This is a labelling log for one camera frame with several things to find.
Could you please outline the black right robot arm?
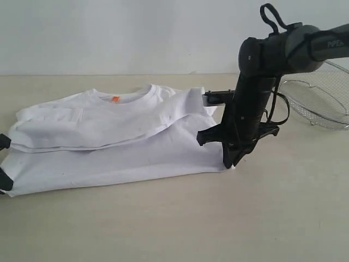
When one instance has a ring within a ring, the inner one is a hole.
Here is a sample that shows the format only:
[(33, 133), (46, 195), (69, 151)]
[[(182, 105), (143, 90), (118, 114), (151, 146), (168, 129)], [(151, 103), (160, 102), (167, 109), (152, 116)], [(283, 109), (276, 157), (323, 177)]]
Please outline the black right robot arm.
[(280, 94), (284, 75), (316, 71), (324, 61), (348, 57), (348, 25), (321, 31), (315, 26), (292, 24), (286, 32), (274, 32), (266, 39), (247, 38), (240, 47), (239, 78), (233, 91), (205, 92), (205, 106), (225, 106), (221, 122), (199, 131), (197, 142), (220, 142), (223, 164), (236, 166), (251, 153), (258, 141), (276, 136), (282, 122), (273, 122), (266, 112), (269, 97)]

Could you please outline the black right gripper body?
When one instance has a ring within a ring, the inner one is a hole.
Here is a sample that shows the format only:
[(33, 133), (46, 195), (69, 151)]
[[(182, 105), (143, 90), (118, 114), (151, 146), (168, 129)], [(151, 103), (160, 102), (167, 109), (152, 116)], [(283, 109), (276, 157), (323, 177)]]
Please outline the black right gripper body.
[(223, 96), (220, 103), (225, 105), (221, 120), (224, 134), (223, 160), (225, 164), (237, 164), (246, 154), (251, 153), (258, 141), (268, 135), (277, 136), (276, 124), (262, 122), (269, 95), (248, 104), (248, 101), (233, 100), (232, 96)]

